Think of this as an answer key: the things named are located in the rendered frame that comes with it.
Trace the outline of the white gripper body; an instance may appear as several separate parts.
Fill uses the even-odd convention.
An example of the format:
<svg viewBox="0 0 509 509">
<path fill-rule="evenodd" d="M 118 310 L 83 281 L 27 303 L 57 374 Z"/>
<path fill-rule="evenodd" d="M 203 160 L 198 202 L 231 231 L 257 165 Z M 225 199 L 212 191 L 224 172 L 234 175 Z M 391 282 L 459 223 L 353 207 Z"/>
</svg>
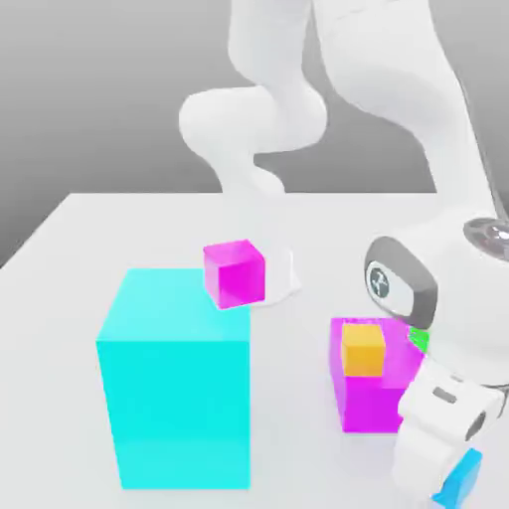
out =
<svg viewBox="0 0 509 509">
<path fill-rule="evenodd" d="M 431 496 L 467 450 L 471 419 L 406 414 L 394 451 L 395 483 L 409 496 Z"/>
</svg>

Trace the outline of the small blue cube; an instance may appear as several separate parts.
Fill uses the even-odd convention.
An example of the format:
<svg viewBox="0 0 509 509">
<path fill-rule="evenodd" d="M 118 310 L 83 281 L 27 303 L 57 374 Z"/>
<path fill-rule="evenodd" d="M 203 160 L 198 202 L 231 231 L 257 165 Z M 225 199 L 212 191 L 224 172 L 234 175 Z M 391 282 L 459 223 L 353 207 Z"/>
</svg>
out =
<svg viewBox="0 0 509 509">
<path fill-rule="evenodd" d="M 482 457 L 477 449 L 469 449 L 431 499 L 445 509 L 460 509 L 476 483 Z"/>
</svg>

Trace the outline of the small green cube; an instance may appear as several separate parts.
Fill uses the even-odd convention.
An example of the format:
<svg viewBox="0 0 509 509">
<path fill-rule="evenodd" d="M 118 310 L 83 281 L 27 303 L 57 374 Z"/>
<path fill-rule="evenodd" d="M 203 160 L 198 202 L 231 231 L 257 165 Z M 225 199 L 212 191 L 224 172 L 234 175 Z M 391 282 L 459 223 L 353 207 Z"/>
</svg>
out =
<svg viewBox="0 0 509 509">
<path fill-rule="evenodd" d="M 409 340 L 423 354 L 427 352 L 429 342 L 429 333 L 427 330 L 422 330 L 411 326 L 409 329 Z"/>
</svg>

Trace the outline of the small orange cube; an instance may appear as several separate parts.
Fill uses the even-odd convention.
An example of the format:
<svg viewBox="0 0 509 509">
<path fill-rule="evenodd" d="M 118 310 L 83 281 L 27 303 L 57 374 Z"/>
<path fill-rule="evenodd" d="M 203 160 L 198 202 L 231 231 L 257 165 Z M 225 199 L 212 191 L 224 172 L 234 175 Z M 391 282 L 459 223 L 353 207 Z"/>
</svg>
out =
<svg viewBox="0 0 509 509">
<path fill-rule="evenodd" d="M 343 325 L 341 359 L 347 377 L 381 377 L 385 355 L 386 341 L 378 324 Z"/>
</svg>

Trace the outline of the small magenta cube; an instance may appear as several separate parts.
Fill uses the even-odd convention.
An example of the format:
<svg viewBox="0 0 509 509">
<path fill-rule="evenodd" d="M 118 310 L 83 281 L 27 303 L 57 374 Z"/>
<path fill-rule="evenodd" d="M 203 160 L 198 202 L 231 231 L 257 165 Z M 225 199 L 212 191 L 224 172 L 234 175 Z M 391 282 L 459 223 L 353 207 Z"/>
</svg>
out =
<svg viewBox="0 0 509 509">
<path fill-rule="evenodd" d="M 249 240 L 203 247 L 204 284 L 216 306 L 230 309 L 265 299 L 265 259 Z"/>
</svg>

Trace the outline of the large magenta box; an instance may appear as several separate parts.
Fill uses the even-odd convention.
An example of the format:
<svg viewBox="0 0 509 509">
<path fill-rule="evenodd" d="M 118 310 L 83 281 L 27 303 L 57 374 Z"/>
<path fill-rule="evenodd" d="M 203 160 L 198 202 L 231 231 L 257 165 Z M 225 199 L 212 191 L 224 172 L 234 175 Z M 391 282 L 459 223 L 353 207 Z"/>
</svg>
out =
<svg viewBox="0 0 509 509">
<path fill-rule="evenodd" d="M 378 324 L 386 341 L 381 377 L 347 377 L 341 359 L 342 327 Z M 395 318 L 335 317 L 330 322 L 329 367 L 345 432 L 396 433 L 402 422 L 398 404 L 415 378 L 424 354 L 409 340 L 410 327 Z"/>
</svg>

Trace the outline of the large cyan box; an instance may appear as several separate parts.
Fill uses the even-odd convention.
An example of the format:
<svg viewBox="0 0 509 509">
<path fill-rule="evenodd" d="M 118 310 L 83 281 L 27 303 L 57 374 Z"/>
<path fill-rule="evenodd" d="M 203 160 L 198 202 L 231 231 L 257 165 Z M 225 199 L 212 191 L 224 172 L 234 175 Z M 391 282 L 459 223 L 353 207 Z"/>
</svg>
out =
<svg viewBox="0 0 509 509">
<path fill-rule="evenodd" d="M 251 486 L 251 311 L 198 268 L 132 268 L 96 337 L 124 489 Z"/>
</svg>

